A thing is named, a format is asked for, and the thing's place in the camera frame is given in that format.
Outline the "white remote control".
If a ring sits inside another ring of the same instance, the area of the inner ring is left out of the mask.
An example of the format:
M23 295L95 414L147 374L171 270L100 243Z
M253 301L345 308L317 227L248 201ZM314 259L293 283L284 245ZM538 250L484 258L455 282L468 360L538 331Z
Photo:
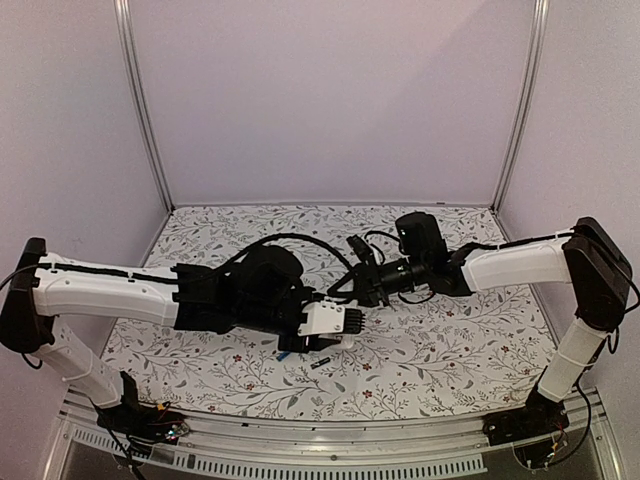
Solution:
M338 343L335 345L335 348L338 350L350 350L355 345L355 336L354 335L336 335L335 339Z

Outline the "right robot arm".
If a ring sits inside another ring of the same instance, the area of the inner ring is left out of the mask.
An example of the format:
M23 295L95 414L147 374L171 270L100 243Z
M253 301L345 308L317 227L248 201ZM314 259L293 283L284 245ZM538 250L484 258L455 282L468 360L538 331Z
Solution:
M393 294L422 285L449 297L517 285L572 286L576 318L529 394L528 406L517 415L524 435L539 435L554 422L554 405L571 392L597 359L606 337L633 309L628 297L639 290L624 254L592 217L552 235L502 245L470 242L455 251L448 249L431 214L406 214L395 225L402 259L379 265L362 238L349 237L359 262L329 288L330 296L375 307L388 304Z

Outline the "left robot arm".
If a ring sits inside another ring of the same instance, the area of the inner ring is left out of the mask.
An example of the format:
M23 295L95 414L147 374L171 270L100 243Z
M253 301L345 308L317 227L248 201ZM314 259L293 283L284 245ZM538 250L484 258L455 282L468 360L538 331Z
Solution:
M5 281L1 343L32 354L80 388L128 434L148 426L135 383L102 362L63 323L67 315L128 318L224 335L235 328L277 336L281 350L321 351L360 333L362 314L302 282L288 250L256 245L210 268L176 264L151 269L72 260L30 238Z

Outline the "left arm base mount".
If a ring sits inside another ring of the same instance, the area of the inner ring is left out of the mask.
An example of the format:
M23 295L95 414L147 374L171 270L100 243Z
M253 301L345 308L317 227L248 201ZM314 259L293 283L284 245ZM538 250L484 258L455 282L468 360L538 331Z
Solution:
M108 408L95 407L100 427L124 434L136 445L175 445L190 432L185 415L175 411L170 401L144 405L135 380L126 372L120 373L120 379L123 393L119 402Z

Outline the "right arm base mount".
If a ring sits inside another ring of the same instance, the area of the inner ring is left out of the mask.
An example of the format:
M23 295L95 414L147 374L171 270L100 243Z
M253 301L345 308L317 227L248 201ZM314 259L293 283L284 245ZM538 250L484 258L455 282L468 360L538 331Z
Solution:
M534 396L518 408L483 417L490 446L510 445L516 461L527 470L547 469L568 445L569 418L564 404Z

